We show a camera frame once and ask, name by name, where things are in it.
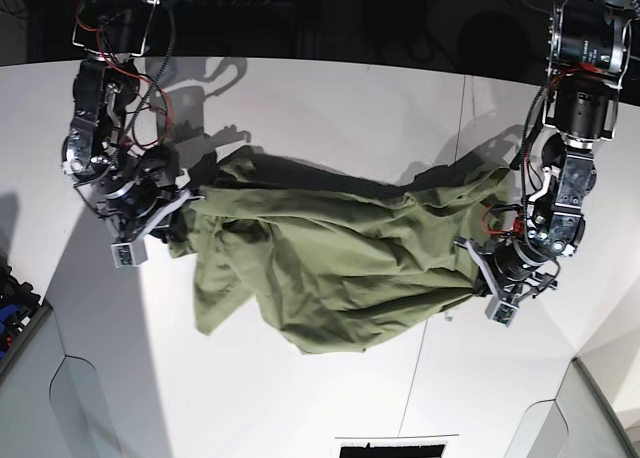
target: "dark background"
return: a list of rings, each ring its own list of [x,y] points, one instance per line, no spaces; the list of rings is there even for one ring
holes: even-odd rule
[[[355,62],[542,85],[547,12],[554,2],[559,0],[195,0],[175,7],[174,55]],[[0,2],[21,21],[25,62],[85,56],[71,44],[77,3]],[[163,55],[169,39],[164,10],[155,14],[151,30],[147,55]],[[623,101],[640,104],[639,62],[632,61],[625,80]]]

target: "white table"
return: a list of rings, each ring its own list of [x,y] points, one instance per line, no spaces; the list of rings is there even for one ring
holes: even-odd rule
[[[168,89],[178,108],[233,77],[208,82],[219,61],[174,63]],[[267,153],[389,183],[451,164],[494,137],[480,152],[512,156],[505,142],[517,142],[536,91],[390,67],[245,65],[239,83],[205,101],[206,133],[235,125]],[[640,253],[627,231],[639,220],[640,115],[623,106],[619,139],[597,153],[579,253],[563,261],[560,290],[527,303],[511,328],[488,321],[486,302],[474,299],[453,321],[436,316],[364,354],[302,356],[250,302],[205,337],[193,326],[193,257],[171,260],[148,240],[149,262],[116,271],[103,225],[81,216],[60,169],[77,68],[0,68],[0,204],[4,195],[18,204],[15,229],[3,231],[17,275],[37,290],[58,269],[48,298],[65,351],[98,370],[131,456],[319,458],[331,456],[336,437],[435,435],[459,435],[455,458],[503,456],[524,412],[554,398],[569,360],[637,275]],[[151,120],[141,138],[153,136]],[[0,225],[11,217],[0,207]],[[615,271],[623,263],[633,276]]]

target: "green cloth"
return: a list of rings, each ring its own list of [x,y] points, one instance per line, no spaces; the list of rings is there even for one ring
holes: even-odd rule
[[[280,189],[256,170],[252,158],[222,164],[185,210],[188,242],[172,253],[198,253],[198,330],[211,333],[255,296],[304,353],[364,351],[468,299],[478,269],[452,241],[486,240],[481,202],[505,197],[508,171],[373,198]]]

